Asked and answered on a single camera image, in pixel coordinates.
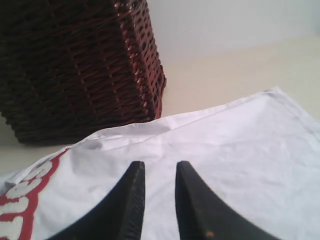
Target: brown wicker basket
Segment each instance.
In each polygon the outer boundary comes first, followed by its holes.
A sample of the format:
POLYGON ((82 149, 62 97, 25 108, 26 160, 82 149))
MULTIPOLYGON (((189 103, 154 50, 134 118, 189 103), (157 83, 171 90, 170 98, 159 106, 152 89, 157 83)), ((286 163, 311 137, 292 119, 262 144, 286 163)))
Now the brown wicker basket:
POLYGON ((0 112, 21 143, 72 143, 161 115, 146 0, 1 1, 0 64, 0 112))

